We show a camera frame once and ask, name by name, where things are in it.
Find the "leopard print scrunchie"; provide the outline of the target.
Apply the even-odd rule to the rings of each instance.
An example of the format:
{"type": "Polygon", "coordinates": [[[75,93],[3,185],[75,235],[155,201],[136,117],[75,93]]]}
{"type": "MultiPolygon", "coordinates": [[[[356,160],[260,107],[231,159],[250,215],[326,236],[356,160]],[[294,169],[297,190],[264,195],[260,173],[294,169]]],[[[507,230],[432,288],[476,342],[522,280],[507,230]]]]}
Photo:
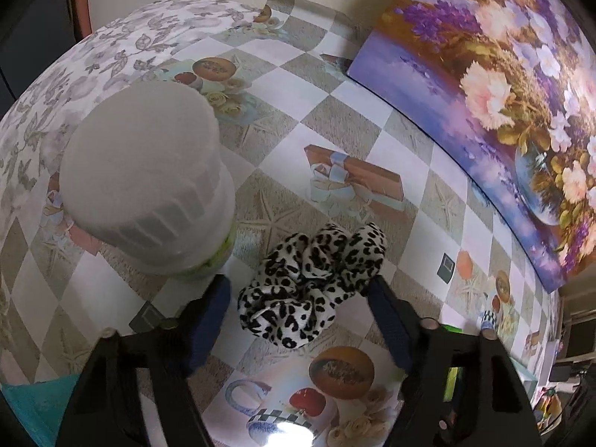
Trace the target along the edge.
{"type": "Polygon", "coordinates": [[[328,223],[312,236],[286,237],[240,291],[240,326],[286,349],[314,341],[335,321],[337,307],[377,276],[386,250],[386,235],[373,222],[354,233],[328,223]]]}

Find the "green tissue pack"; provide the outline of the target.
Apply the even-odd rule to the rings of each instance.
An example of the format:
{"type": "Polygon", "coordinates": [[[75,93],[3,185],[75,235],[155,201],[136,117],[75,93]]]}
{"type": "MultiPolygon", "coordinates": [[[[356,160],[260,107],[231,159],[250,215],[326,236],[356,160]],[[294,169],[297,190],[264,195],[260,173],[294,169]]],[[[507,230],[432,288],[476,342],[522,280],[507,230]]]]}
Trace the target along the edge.
{"type": "MultiPolygon", "coordinates": [[[[454,327],[449,324],[443,325],[444,329],[446,329],[450,333],[454,334],[462,334],[463,330],[458,327],[454,327]]],[[[454,344],[454,352],[458,352],[462,350],[463,342],[460,339],[453,341],[454,344]]],[[[454,389],[456,388],[457,379],[459,378],[460,368],[458,366],[451,366],[448,369],[447,373],[447,382],[446,388],[444,389],[444,402],[450,402],[454,397],[454,389]]]]}

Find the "patterned tablecloth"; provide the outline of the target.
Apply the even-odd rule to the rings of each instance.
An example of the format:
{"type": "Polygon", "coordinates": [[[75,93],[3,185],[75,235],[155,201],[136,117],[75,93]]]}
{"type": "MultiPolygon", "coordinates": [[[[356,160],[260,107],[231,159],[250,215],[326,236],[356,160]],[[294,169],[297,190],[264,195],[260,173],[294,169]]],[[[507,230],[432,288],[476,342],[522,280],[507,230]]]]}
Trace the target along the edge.
{"type": "Polygon", "coordinates": [[[237,228],[218,270],[235,292],[287,235],[375,221],[396,296],[468,333],[502,306],[499,336],[539,383],[553,295],[456,163],[345,75],[358,45],[342,15],[300,0],[268,0],[262,12],[162,0],[67,47],[3,103],[1,384],[79,375],[102,333],[148,331],[206,289],[206,279],[139,272],[78,229],[58,191],[77,124],[113,93],[154,78],[192,85],[219,119],[237,228]]]}

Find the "cluttered side shelf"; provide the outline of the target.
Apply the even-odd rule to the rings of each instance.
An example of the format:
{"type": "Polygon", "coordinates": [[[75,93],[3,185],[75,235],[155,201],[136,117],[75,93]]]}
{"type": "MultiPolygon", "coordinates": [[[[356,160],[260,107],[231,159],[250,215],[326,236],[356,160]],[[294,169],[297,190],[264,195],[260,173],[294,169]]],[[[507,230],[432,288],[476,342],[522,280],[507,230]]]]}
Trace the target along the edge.
{"type": "Polygon", "coordinates": [[[564,286],[552,296],[554,330],[535,401],[545,446],[593,446],[595,441],[595,292],[564,286]]]}

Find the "floral canvas painting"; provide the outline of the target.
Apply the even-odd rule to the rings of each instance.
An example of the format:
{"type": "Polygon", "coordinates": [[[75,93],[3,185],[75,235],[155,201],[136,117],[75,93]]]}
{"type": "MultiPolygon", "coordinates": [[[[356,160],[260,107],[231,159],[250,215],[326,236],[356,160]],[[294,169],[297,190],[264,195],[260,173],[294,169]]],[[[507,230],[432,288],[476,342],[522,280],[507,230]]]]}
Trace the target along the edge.
{"type": "Polygon", "coordinates": [[[392,0],[349,75],[466,171],[546,289],[595,259],[595,51],[562,0],[392,0]]]}

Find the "white teal-edged tray box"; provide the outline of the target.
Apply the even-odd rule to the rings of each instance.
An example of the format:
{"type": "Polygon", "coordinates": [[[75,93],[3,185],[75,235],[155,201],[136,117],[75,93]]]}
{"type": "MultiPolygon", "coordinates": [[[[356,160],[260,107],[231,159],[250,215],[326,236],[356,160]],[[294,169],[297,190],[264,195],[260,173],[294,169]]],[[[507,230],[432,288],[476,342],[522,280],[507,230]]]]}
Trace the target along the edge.
{"type": "Polygon", "coordinates": [[[510,357],[510,360],[519,376],[524,390],[526,391],[527,397],[530,400],[532,400],[533,396],[535,395],[536,387],[538,386],[538,379],[531,371],[529,371],[522,363],[517,361],[513,356],[510,357]]]}

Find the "white green pill bottle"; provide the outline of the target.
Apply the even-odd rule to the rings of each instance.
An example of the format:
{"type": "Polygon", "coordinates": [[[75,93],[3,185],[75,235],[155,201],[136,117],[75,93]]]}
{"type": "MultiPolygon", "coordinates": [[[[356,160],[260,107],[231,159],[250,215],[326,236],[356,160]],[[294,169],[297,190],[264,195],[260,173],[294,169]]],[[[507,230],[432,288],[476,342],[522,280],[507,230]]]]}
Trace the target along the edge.
{"type": "Polygon", "coordinates": [[[229,258],[235,189],[219,125],[198,91],[137,82],[71,136],[60,192],[75,224],[158,276],[207,276],[229,258]]]}

